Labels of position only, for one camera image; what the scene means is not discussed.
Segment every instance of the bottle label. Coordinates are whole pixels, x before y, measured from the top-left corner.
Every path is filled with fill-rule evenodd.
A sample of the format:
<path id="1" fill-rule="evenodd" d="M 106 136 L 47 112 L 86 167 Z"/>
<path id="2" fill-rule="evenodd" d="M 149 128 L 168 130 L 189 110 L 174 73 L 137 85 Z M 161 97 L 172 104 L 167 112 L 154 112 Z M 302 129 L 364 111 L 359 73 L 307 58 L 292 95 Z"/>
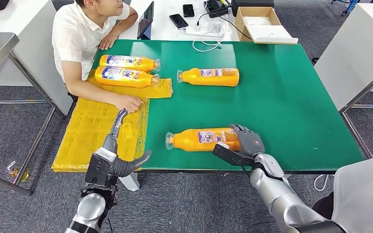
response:
<path id="1" fill-rule="evenodd" d="M 202 77 L 220 77 L 220 76 L 234 76 L 234 69 L 201 69 Z"/>
<path id="2" fill-rule="evenodd" d="M 109 55 L 106 58 L 106 64 L 108 66 L 138 66 L 141 64 L 141 57 L 133 56 L 113 56 Z"/>
<path id="3" fill-rule="evenodd" d="M 111 79 L 111 80 L 137 80 L 139 75 L 139 71 L 131 70 L 131 69 L 122 69 L 119 67 L 106 67 L 102 71 L 102 77 L 104 79 Z"/>
<path id="4" fill-rule="evenodd" d="M 221 131 L 221 135 L 217 135 L 212 131 L 198 131 L 198 138 L 200 143 L 233 142 L 238 140 L 237 134 L 232 129 Z"/>

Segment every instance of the black phone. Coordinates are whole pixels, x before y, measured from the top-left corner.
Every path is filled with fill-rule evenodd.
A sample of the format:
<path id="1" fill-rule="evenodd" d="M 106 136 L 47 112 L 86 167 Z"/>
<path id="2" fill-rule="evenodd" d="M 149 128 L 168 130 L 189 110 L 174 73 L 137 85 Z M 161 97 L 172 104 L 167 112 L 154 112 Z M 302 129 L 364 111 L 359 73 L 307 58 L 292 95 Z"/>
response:
<path id="1" fill-rule="evenodd" d="M 194 7 L 192 6 L 192 4 L 185 4 L 182 6 L 182 8 L 184 9 L 184 17 L 194 17 L 195 14 L 194 14 Z"/>
<path id="2" fill-rule="evenodd" d="M 180 14 L 175 14 L 170 16 L 171 21 L 175 24 L 177 28 L 184 28 L 188 26 L 188 23 Z"/>

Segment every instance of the bottle cap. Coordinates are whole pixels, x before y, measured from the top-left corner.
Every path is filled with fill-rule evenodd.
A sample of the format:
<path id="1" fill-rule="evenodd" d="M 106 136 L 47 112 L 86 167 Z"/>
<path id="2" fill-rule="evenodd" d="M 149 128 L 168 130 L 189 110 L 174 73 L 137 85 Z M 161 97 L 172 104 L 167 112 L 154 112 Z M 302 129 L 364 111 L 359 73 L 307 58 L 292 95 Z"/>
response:
<path id="1" fill-rule="evenodd" d="M 176 72 L 176 81 L 178 82 L 178 83 L 182 83 L 183 81 L 184 81 L 184 79 L 182 78 L 182 71 L 181 70 L 178 70 L 177 72 Z"/>
<path id="2" fill-rule="evenodd" d="M 12 161 L 7 167 L 6 167 L 6 173 L 11 173 L 14 171 L 16 161 Z"/>
<path id="3" fill-rule="evenodd" d="M 160 71 L 161 70 L 161 60 L 156 59 L 153 62 L 153 69 L 156 70 L 156 71 Z"/>
<path id="4" fill-rule="evenodd" d="M 152 75 L 152 78 L 151 78 L 151 85 L 152 86 L 158 86 L 158 83 L 159 83 L 159 74 L 154 74 Z"/>
<path id="5" fill-rule="evenodd" d="M 174 148 L 174 138 L 173 138 L 173 133 L 168 132 L 165 135 L 165 146 L 167 147 L 168 150 Z"/>

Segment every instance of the human hand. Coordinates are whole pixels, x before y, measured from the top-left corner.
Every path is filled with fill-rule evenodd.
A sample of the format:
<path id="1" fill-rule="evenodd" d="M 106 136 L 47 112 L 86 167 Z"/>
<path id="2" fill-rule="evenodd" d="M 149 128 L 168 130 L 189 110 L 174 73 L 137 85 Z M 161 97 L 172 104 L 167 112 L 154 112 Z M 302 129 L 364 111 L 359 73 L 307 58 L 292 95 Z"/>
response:
<path id="1" fill-rule="evenodd" d="M 107 50 L 109 48 L 112 48 L 115 41 L 118 39 L 119 34 L 114 32 L 113 30 L 104 37 L 104 39 L 101 40 L 99 43 L 99 49 L 100 50 Z"/>
<path id="2" fill-rule="evenodd" d="M 135 96 L 116 94 L 112 98 L 113 99 L 111 100 L 111 103 L 115 105 L 115 107 L 118 108 L 118 110 L 125 108 L 128 111 L 128 113 L 135 112 L 143 103 L 139 98 Z"/>

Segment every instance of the plastic bottle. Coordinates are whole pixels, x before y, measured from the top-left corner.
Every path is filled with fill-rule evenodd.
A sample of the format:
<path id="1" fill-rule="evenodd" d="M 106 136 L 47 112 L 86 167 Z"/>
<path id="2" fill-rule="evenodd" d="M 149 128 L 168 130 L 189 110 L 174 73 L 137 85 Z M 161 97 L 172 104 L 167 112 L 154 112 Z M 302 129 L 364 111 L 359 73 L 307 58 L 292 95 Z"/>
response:
<path id="1" fill-rule="evenodd" d="M 212 151 L 219 142 L 229 145 L 230 150 L 239 150 L 237 133 L 231 128 L 190 129 L 182 133 L 167 133 L 165 145 L 167 149 L 180 148 L 185 151 Z"/>
<path id="2" fill-rule="evenodd" d="M 239 82 L 237 68 L 179 70 L 176 73 L 178 83 L 187 82 L 192 85 L 236 86 Z"/>
<path id="3" fill-rule="evenodd" d="M 159 59 L 151 60 L 146 57 L 122 55 L 103 55 L 99 60 L 99 65 L 141 70 L 145 72 L 149 72 L 151 70 L 159 71 L 161 68 Z"/>
<path id="4" fill-rule="evenodd" d="M 6 167 L 6 173 L 8 173 L 8 175 L 10 177 L 13 177 L 15 178 L 16 176 L 18 176 L 18 173 L 19 173 L 19 167 L 16 167 L 15 166 L 15 163 L 16 161 L 12 161 L 7 167 Z M 21 181 L 27 181 L 29 179 L 30 175 L 29 175 L 29 171 L 25 171 L 22 175 L 22 178 L 20 179 Z"/>
<path id="5" fill-rule="evenodd" d="M 142 88 L 150 85 L 157 86 L 159 75 L 120 67 L 98 67 L 95 71 L 95 79 L 105 85 Z"/>

